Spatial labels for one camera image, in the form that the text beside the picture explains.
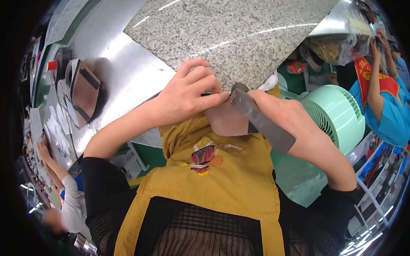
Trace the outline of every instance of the plastic bag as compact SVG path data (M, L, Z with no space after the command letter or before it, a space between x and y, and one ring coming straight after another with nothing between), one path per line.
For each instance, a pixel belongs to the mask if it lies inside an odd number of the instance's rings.
M373 36L363 35L349 24L348 34L332 34L314 36L304 40L304 44L312 49L325 62L344 66L369 53L369 43Z

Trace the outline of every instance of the cable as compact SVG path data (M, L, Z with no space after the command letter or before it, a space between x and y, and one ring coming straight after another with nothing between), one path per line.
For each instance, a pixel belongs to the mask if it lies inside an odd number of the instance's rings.
M278 83L280 86L282 86L285 90L287 90L288 92L291 92L291 93L294 93L294 94L297 94L297 95L300 95L299 93L297 93L297 92L294 92L294 91L291 91L291 90L289 90L289 89L287 89L287 88L285 88L283 85L281 85L280 83Z

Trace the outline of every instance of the left hand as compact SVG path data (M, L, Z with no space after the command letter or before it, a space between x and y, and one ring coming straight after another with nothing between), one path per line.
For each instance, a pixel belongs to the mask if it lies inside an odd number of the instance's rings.
M381 29L376 29L376 35L379 38L380 42L383 45L383 48L385 49L385 52L390 52L390 44L389 41L387 39L386 34L381 30Z
M145 103L150 106L156 126L188 120L229 98L229 92L221 92L222 83L207 68L209 66L208 61L200 58L184 61L162 92ZM207 90L213 94L201 97Z
M370 54L373 58L373 61L378 62L380 64L380 61L382 59L382 55L380 53L380 49L377 48L377 46L376 46L376 40L373 40L370 43Z

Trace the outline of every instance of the speckled granite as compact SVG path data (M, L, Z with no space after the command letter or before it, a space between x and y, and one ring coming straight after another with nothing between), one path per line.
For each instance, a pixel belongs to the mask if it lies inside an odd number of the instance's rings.
M148 0L124 32L174 70L201 57L223 90L235 82L256 89L337 2Z

